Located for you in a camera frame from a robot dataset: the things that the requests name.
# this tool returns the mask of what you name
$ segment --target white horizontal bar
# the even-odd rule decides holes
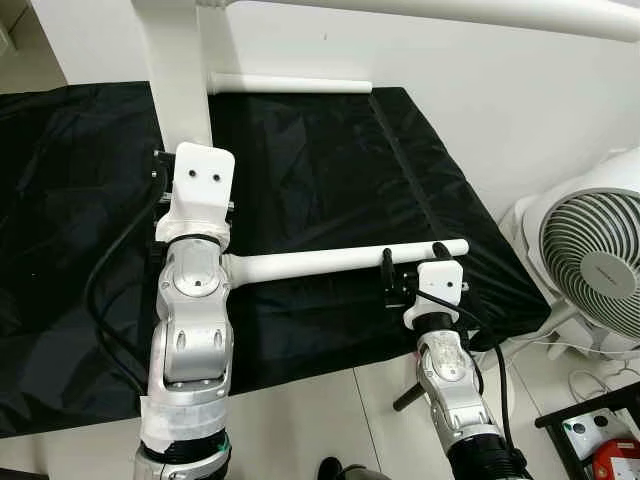
[[[227,0],[232,4],[242,0]],[[263,0],[640,40],[640,10],[606,0]]]
[[[330,80],[324,78],[274,77],[212,73],[208,90],[221,92],[256,93],[371,93],[371,82],[361,80]]]
[[[237,288],[246,283],[269,282],[283,278],[379,266],[382,262],[382,251],[385,248],[391,249],[394,263],[417,262],[434,258],[434,243],[401,243],[253,257],[227,254],[222,255],[222,267],[230,277],[232,288]],[[465,255],[469,251],[466,240],[443,240],[441,243],[453,256]]]

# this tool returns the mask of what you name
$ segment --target black tripod leg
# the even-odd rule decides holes
[[[424,388],[419,383],[416,383],[413,387],[407,390],[402,396],[393,402],[393,409],[396,412],[404,410],[417,399],[424,395]]]

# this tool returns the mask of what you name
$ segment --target white tape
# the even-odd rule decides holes
[[[178,407],[140,397],[140,439],[164,453],[177,440],[193,440],[222,430],[227,420],[227,397],[209,403]]]

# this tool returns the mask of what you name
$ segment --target fan grille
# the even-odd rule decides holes
[[[558,205],[542,230],[542,256],[556,285],[593,320],[640,338],[640,200],[613,192],[586,193]],[[594,258],[609,259],[625,288],[613,294],[585,274]],[[619,278],[598,269],[617,288]]]

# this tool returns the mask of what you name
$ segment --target red object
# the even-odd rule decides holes
[[[636,440],[609,440],[593,455],[593,474],[596,480],[615,480],[612,458],[640,459],[640,443]]]

